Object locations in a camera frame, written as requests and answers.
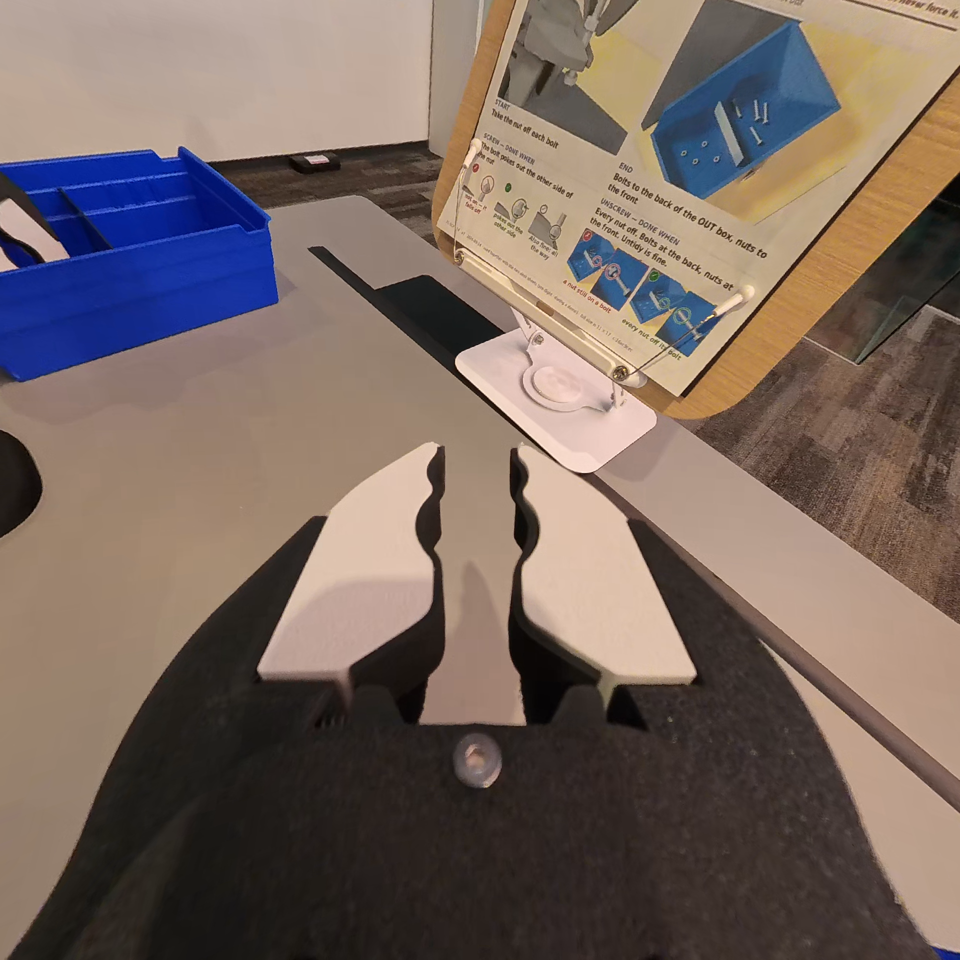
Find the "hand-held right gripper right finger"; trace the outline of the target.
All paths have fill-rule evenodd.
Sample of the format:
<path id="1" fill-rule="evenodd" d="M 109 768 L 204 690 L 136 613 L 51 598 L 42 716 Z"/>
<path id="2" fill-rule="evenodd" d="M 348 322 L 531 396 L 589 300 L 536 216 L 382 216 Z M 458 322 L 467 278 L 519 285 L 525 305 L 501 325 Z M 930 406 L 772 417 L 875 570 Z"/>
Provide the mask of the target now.
<path id="1" fill-rule="evenodd" d="M 697 671 L 627 516 L 528 445 L 511 451 L 521 556 L 510 613 L 553 683 L 687 686 Z"/>

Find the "black mesh elbow pad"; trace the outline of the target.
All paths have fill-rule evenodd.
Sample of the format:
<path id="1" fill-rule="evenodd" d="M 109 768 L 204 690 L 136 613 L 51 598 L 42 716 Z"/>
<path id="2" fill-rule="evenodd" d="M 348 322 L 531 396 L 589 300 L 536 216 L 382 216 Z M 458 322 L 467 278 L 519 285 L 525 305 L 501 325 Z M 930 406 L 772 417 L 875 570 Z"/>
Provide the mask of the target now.
<path id="1" fill-rule="evenodd" d="M 14 531 L 37 508 L 42 476 L 24 443 L 1 431 L 1 537 Z"/>

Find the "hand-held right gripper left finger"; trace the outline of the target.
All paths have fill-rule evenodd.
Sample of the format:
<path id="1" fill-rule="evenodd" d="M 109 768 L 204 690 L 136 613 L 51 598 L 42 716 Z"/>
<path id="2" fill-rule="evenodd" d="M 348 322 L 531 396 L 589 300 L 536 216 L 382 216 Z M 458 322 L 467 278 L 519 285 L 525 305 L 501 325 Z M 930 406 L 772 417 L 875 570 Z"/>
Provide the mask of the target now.
<path id="1" fill-rule="evenodd" d="M 347 493 L 325 518 L 257 674 L 331 682 L 349 701 L 379 686 L 410 697 L 445 652 L 436 546 L 445 449 L 428 441 Z"/>

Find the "blue plastic bin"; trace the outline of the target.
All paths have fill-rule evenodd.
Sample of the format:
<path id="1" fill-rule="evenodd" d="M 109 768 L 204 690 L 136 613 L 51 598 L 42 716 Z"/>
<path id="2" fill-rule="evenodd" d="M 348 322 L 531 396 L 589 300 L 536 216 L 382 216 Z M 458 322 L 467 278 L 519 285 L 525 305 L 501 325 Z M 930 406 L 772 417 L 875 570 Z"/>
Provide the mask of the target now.
<path id="1" fill-rule="evenodd" d="M 270 217 L 186 147 L 2 164 L 66 259 L 2 271 L 1 367 L 27 381 L 279 301 Z M 94 251 L 63 187 L 113 246 Z"/>

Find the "printed instruction sheet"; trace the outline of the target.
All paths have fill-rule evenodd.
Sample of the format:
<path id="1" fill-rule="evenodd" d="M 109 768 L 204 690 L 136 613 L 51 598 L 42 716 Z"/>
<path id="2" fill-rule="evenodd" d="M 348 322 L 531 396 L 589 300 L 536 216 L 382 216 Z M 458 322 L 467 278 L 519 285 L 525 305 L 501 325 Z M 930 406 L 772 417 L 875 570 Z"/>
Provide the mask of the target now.
<path id="1" fill-rule="evenodd" d="M 958 2 L 515 2 L 460 247 L 686 394 L 958 72 Z"/>

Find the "black bin divider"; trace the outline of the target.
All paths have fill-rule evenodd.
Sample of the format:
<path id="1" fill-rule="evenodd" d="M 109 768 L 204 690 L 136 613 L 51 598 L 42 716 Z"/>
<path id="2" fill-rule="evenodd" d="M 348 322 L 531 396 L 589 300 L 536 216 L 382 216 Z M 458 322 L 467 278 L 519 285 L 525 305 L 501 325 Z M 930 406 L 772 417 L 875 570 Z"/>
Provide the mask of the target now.
<path id="1" fill-rule="evenodd" d="M 72 211 L 72 213 L 78 219 L 78 222 L 84 229 L 86 235 L 89 238 L 91 247 L 94 252 L 105 252 L 111 251 L 114 249 L 111 242 L 102 234 L 98 226 L 90 219 L 88 214 L 82 210 L 78 203 L 69 195 L 64 187 L 57 188 L 58 193 L 61 198 L 63 198 L 67 207 Z"/>

